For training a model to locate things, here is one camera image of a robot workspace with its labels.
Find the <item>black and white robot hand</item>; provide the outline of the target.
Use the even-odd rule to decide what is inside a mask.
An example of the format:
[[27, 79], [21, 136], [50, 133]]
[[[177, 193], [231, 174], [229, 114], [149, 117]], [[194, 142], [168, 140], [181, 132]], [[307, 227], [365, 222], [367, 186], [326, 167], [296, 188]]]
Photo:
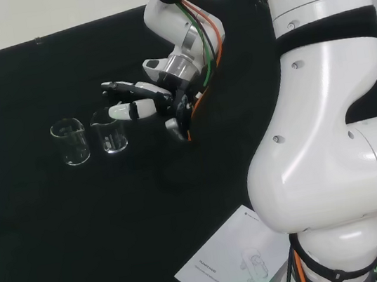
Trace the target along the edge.
[[108, 114], [120, 121], [140, 121], [157, 114], [165, 119], [165, 128], [175, 139], [190, 141], [194, 100], [191, 83], [170, 74], [160, 77], [158, 84], [141, 81], [102, 83], [102, 94], [113, 102]]

